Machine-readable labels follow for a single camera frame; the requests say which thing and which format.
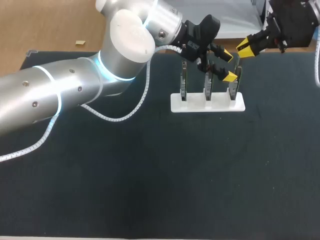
dark table mat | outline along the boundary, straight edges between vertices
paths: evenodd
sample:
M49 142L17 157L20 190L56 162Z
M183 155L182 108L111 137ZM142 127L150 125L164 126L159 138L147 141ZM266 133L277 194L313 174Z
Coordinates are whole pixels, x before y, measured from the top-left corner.
M32 53L23 68L92 53ZM243 63L242 113L170 111L181 60L156 54L142 108L110 123L61 114L38 150L0 164L0 235L185 239L320 239L320 89L311 53ZM204 76L189 64L189 86ZM121 96L91 104L122 117ZM216 84L217 88L226 85ZM0 138L0 155L35 143L48 121Z

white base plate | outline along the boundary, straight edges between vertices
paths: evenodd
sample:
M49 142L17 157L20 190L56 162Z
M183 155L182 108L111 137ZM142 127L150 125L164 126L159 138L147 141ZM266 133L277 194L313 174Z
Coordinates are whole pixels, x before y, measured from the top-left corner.
M227 92L213 92L211 101L206 101L203 92L187 93L187 101L181 100L180 93L171 94L171 112L173 113L214 113L214 112L244 112L244 98L240 92L232 101Z

small debris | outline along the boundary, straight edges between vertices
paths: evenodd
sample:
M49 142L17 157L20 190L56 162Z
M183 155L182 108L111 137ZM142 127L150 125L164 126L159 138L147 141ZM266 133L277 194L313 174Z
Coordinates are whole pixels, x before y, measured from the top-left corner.
M75 41L75 45L84 45L85 43L86 41L82 41L82 40Z

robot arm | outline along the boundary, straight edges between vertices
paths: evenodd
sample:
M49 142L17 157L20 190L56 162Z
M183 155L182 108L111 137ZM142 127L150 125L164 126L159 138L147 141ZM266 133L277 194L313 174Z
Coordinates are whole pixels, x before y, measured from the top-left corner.
M197 61L203 72L210 70L208 50L227 62L232 59L212 44L220 22L211 15L200 25L182 23L182 14L163 0L97 0L96 8L107 21L99 53L0 78L0 135L121 94L152 58L156 45L182 48L182 57ZM214 70L222 80L237 77L223 68Z
M318 0L270 0L272 12L266 17L267 27L249 35L238 47L241 58L255 57L267 48L308 47L320 24Z

cable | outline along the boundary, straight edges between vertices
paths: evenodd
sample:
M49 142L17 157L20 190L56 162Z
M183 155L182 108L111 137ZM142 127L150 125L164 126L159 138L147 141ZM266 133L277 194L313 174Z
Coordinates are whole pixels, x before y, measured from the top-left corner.
M319 81L319 55L320 55L320 26L318 27L318 39L317 39L317 42L316 42L315 61L314 61L315 84L320 88L320 81Z
M179 54L181 54L181 52L182 52L181 48L176 47L176 46L172 46L172 45L165 45L165 46L157 47L154 52L157 53L157 52L159 52L161 50L172 50L172 51L175 51L175 52L177 52ZM139 103L137 104L137 106L129 114L127 114L124 117L120 117L120 118L111 118L111 117L107 117L107 116L102 115L101 113L97 112L96 110L92 109L91 107L89 107L86 104L81 105L81 107L85 108L86 110L88 110L92 114L94 114L97 117L99 117L99 118L101 118L101 119L103 119L105 121L108 121L108 122L122 122L124 120L127 120L128 118L131 118L139 110L139 108L142 106L142 104L145 101L145 98L147 96L147 93L148 93L148 90L149 90L149 82L150 82L151 60L152 59L150 59L148 61L148 63L146 64L146 80L145 80L145 88L144 88L144 92L142 94L142 97L141 97Z
M59 116L59 115L54 116L54 117L51 119L48 127L46 128L46 130L45 130L42 138L40 138L39 141L37 141L37 142L36 142L35 144L33 144L32 146L27 147L27 148L25 148L25 149L23 149L23 150L16 151L16 152L14 152L14 153L10 153L10 154L7 154L7 155L0 156L0 163L1 163L1 162L4 162L4 161L7 161L7 160L15 159L15 158L17 158L17 157L21 157L21 156L23 156L23 155L26 155L26 154L28 154L28 153L31 153L31 152L33 152L34 150L40 148L40 146L41 146L42 144L44 144L44 142L45 142L45 141L47 140L47 138L49 137L49 134L51 133L51 130L52 130L52 128L54 127L58 116Z

